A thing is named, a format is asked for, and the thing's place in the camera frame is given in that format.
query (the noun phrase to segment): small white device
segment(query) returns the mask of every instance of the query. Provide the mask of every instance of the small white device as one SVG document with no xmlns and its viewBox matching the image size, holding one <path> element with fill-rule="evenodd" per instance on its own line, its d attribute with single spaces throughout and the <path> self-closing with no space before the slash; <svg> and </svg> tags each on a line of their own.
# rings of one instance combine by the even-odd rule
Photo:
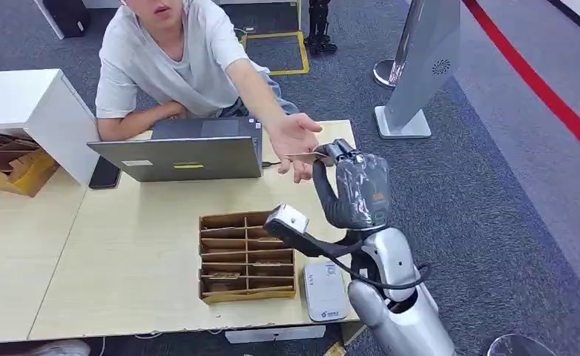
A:
<svg viewBox="0 0 580 356">
<path fill-rule="evenodd" d="M 349 300 L 343 276 L 332 261 L 308 263 L 303 269 L 308 312 L 313 321 L 330 321 L 347 316 Z"/>
</svg>

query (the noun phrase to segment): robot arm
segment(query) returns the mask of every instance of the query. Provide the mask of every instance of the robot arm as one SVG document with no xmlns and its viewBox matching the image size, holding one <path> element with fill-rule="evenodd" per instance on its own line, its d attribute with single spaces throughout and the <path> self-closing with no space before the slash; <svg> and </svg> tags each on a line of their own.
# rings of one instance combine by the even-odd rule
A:
<svg viewBox="0 0 580 356">
<path fill-rule="evenodd" d="M 394 302 L 412 295 L 430 273 L 419 275 L 412 261 L 406 237 L 386 226 L 390 189 L 386 160 L 362 154 L 344 139 L 319 146 L 320 159 L 314 162 L 314 185 L 327 221 L 346 228 L 346 236 L 336 243 L 315 239 L 306 232 L 309 219 L 289 205 L 279 205 L 264 225 L 269 233 L 309 257 L 325 256 L 352 278 L 378 288 Z M 327 180 L 326 166 L 336 166 L 337 194 Z M 351 254 L 352 266 L 337 258 Z"/>
<path fill-rule="evenodd" d="M 349 301 L 388 356 L 453 356 L 454 345 L 438 319 L 438 307 L 412 260 L 406 237 L 388 227 L 388 165 L 362 154 L 346 141 L 317 148 L 314 185 L 327 221 L 345 228 L 345 237 L 327 243 L 307 232 L 308 217 L 287 204 L 277 206 L 264 224 L 271 235 L 308 257 L 324 256 L 352 276 Z M 337 194 L 326 166 L 336 165 Z M 351 254 L 351 268 L 338 257 Z"/>
</svg>

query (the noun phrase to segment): jeans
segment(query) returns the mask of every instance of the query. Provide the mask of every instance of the jeans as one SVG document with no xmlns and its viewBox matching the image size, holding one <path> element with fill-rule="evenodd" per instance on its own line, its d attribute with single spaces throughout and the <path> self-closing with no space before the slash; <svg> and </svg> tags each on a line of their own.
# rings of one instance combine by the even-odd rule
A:
<svg viewBox="0 0 580 356">
<path fill-rule="evenodd" d="M 274 98 L 277 100 L 277 104 L 283 109 L 286 114 L 291 113 L 298 113 L 299 109 L 296 105 L 292 104 L 289 101 L 284 100 L 281 97 L 281 88 L 279 88 L 279 84 L 276 81 L 272 80 L 270 76 L 268 76 L 265 72 L 260 72 L 260 76 L 264 79 L 266 84 L 270 85 L 272 92 L 274 93 Z M 228 107 L 224 108 L 223 111 L 220 113 L 220 117 L 227 117 L 227 116 L 250 116 L 248 109 L 244 106 L 241 98 L 237 98 L 235 103 Z"/>
</svg>

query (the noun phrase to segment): sneaker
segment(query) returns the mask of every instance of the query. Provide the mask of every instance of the sneaker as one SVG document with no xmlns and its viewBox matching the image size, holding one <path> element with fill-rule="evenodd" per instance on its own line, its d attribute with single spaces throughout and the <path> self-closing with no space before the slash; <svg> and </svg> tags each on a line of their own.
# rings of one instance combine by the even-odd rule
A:
<svg viewBox="0 0 580 356">
<path fill-rule="evenodd" d="M 8 356 L 89 356 L 91 348 L 80 340 L 61 340 L 25 352 L 19 355 Z"/>
</svg>

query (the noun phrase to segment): stand base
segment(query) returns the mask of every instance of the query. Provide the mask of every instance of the stand base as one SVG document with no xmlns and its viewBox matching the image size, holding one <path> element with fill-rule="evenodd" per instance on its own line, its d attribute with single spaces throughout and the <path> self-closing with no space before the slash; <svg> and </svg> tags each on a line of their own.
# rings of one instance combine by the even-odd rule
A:
<svg viewBox="0 0 580 356">
<path fill-rule="evenodd" d="M 487 356 L 556 356 L 556 354 L 530 337 L 508 334 L 493 341 Z"/>
<path fill-rule="evenodd" d="M 373 79 L 375 82 L 390 90 L 395 89 L 395 83 L 389 81 L 390 71 L 394 63 L 394 59 L 384 59 L 373 66 Z"/>
<path fill-rule="evenodd" d="M 388 127 L 384 106 L 375 107 L 375 119 L 383 139 L 423 139 L 432 135 L 423 110 L 419 110 L 406 126 L 400 129 Z"/>
</svg>

